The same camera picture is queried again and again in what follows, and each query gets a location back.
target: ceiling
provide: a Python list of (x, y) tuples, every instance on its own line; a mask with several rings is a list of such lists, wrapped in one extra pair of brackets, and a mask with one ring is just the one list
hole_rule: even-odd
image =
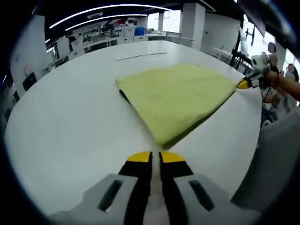
[[(292, 0), (273, 0), (277, 5), (282, 5), (282, 9), (288, 12), (291, 8), (291, 5), (288, 2)], [(45, 16), (45, 39), (57, 39), (58, 37), (64, 35), (65, 29), (76, 25), (78, 23), (82, 23), (87, 21), (87, 15), (91, 15), (98, 12), (103, 12), (103, 16), (106, 15), (118, 15), (118, 14), (131, 14), (131, 13), (143, 13), (143, 14), (151, 14), (156, 12), (162, 12), (160, 9), (155, 8), (147, 8), (147, 7), (114, 7), (107, 8), (98, 11), (92, 11), (85, 13), (83, 15), (79, 15), (73, 17), (52, 29), (49, 29), (51, 25), (56, 23), (57, 21), (66, 18), (75, 13), (84, 11), (86, 9), (91, 9), (99, 6), (105, 5), (113, 5), (113, 4), (148, 4), (161, 6), (165, 8), (170, 8), (173, 10), (182, 9), (184, 3), (197, 2), (204, 6), (207, 10), (211, 10), (202, 0), (102, 0), (102, 1), (91, 1), (91, 0), (26, 0), (18, 2), (18, 7), (15, 7), (14, 1), (9, 1), (7, 8), (13, 8), (13, 13), (7, 11), (8, 15), (3, 12), (1, 15), (2, 21), (6, 21), (2, 26), (4, 26), (4, 30), (6, 31), (4, 35), (5, 45), (2, 46), (2, 54), (6, 57), (6, 61), (2, 61), (1, 63), (1, 77), (4, 77), (5, 74), (9, 74), (9, 64), (8, 58), (13, 48), (17, 37), (22, 30), (22, 27), (29, 21), (31, 15), (43, 15)], [(235, 19), (241, 19), (243, 15), (243, 11), (233, 0), (205, 0), (207, 4), (212, 6), (217, 14), (229, 16)], [(285, 45), (285, 37), (280, 34), (278, 31), (278, 23), (272, 16), (272, 13), (264, 12), (265, 19), (267, 21), (267, 31), (277, 37), (280, 43)], [(289, 21), (297, 21), (295, 20), (295, 14), (285, 14), (286, 18)]]

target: human arm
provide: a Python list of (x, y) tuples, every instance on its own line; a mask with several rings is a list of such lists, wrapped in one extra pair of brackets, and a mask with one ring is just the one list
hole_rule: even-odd
[(270, 80), (270, 84), (273, 88), (281, 88), (283, 91), (287, 92), (297, 101), (300, 101), (300, 83), (293, 81), (292, 79), (286, 78), (281, 74), (270, 71), (266, 75), (267, 79)]

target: folded cloth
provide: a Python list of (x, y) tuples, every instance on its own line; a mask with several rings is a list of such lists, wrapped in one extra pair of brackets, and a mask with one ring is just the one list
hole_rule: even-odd
[(159, 145), (207, 118), (236, 90), (235, 82), (224, 75), (185, 64), (117, 78), (116, 84)]

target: laboratory room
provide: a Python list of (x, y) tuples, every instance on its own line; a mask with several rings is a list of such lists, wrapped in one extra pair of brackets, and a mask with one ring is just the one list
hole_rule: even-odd
[(18, 15), (3, 24), (0, 63), (10, 224), (289, 224), (298, 215), (291, 0), (8, 5)]

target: hand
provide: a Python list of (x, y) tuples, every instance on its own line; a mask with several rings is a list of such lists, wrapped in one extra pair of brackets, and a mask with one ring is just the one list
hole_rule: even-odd
[(266, 78), (270, 81), (270, 85), (273, 88), (276, 88), (279, 83), (279, 78), (282, 77), (282, 73), (279, 73), (279, 75), (276, 72), (270, 71), (267, 75)]

